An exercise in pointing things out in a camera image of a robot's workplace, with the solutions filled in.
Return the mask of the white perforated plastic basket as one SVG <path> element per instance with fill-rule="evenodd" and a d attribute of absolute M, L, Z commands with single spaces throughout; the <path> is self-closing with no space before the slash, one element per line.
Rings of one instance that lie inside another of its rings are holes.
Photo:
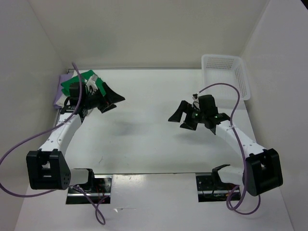
<path fill-rule="evenodd" d="M 215 83 L 227 83 L 238 89 L 242 100 L 250 99 L 246 68 L 240 57 L 205 54 L 201 58 L 201 66 L 206 87 Z"/>

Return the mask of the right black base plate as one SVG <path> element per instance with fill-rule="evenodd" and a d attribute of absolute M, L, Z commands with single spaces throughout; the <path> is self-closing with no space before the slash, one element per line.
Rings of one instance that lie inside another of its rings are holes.
<path fill-rule="evenodd" d="M 196 174 L 198 202 L 225 202 L 231 190 L 231 183 L 214 183 L 211 173 Z"/>

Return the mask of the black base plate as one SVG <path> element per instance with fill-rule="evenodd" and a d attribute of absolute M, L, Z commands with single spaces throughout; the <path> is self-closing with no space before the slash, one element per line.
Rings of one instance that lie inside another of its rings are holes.
<path fill-rule="evenodd" d="M 214 183 L 211 173 L 196 174 L 198 202 L 225 202 L 231 190 L 231 183 Z"/>
<path fill-rule="evenodd" d="M 108 175 L 96 175 L 94 178 L 93 186 L 90 189 L 83 189 L 90 200 L 97 204 L 101 201 L 101 204 L 110 204 L 111 202 L 111 187 L 112 176 Z M 88 199 L 83 193 L 70 187 L 67 192 L 66 205 L 85 205 L 90 204 Z"/>

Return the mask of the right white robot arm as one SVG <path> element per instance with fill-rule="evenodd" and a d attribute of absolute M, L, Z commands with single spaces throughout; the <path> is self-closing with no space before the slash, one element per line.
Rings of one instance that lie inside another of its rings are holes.
<path fill-rule="evenodd" d="M 240 157 L 243 168 L 224 164 L 212 169 L 211 184 L 222 189 L 228 183 L 244 186 L 251 196 L 257 196 L 282 186 L 280 157 L 275 149 L 266 149 L 237 128 L 226 113 L 219 113 L 212 95 L 197 96 L 196 101 L 181 101 L 169 122 L 196 130 L 203 124 L 214 135 L 222 138 Z"/>

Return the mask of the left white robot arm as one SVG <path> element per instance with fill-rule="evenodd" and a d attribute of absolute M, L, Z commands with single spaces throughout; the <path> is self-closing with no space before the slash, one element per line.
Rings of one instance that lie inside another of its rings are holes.
<path fill-rule="evenodd" d="M 105 82 L 99 87 L 85 83 L 72 83 L 69 97 L 64 102 L 56 129 L 36 151 L 26 156 L 30 187 L 33 190 L 66 190 L 79 187 L 89 193 L 96 187 L 93 170 L 70 168 L 65 153 L 89 111 L 97 108 L 101 113 L 116 108 L 125 98 L 114 92 Z"/>

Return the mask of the purple t shirt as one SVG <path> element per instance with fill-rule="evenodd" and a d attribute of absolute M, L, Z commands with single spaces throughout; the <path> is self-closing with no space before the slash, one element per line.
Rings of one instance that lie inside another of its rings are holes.
<path fill-rule="evenodd" d="M 53 103 L 53 107 L 55 109 L 61 109 L 59 106 L 56 105 L 56 101 L 60 98 L 60 96 L 63 94 L 62 92 L 62 83 L 68 81 L 71 77 L 73 76 L 73 73 L 69 73 L 69 74 L 61 74 L 59 76 L 59 82 L 58 82 L 58 87 L 57 87 L 57 93 L 54 99 L 54 103 Z"/>

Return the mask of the green t shirt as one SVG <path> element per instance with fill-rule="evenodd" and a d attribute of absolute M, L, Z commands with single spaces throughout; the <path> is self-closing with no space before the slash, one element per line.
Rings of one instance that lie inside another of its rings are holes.
<path fill-rule="evenodd" d="M 88 79 L 89 79 L 93 74 L 96 74 L 96 73 L 94 73 L 93 70 L 89 70 L 89 71 L 87 71 L 87 72 L 81 73 L 82 82 L 86 84 L 87 81 L 88 81 Z M 72 78 L 70 78 L 68 81 L 62 83 L 62 87 L 63 87 L 62 92 L 63 92 L 63 94 L 64 94 L 65 96 L 70 96 L 69 87 L 70 87 L 70 85 L 73 84 L 73 83 L 79 83 L 79 78 L 78 78 L 78 76 L 72 77 Z M 104 81 L 101 79 L 101 80 L 99 81 L 99 83 L 97 84 L 97 87 L 98 87 L 98 90 L 100 90 L 101 94 L 102 94 L 103 96 L 105 96 L 106 93 L 105 93 L 105 90 L 103 89 L 103 83 L 104 83 Z"/>

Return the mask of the cream t shirt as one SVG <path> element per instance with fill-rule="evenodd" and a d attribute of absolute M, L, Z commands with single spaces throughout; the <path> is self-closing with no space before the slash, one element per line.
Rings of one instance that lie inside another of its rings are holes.
<path fill-rule="evenodd" d="M 65 100 L 68 100 L 68 97 L 62 94 L 60 98 L 56 101 L 56 105 L 59 106 L 60 108 L 63 108 Z"/>

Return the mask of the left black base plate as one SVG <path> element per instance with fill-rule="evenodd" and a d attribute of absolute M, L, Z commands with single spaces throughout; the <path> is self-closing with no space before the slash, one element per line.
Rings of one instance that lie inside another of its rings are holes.
<path fill-rule="evenodd" d="M 101 204 L 110 204 L 111 202 L 111 187 L 112 176 L 108 175 L 96 175 L 94 178 L 93 186 L 90 189 L 83 189 L 90 200 L 97 204 L 101 201 Z M 70 187 L 67 192 L 66 205 L 85 205 L 90 204 L 88 199 L 83 193 Z"/>

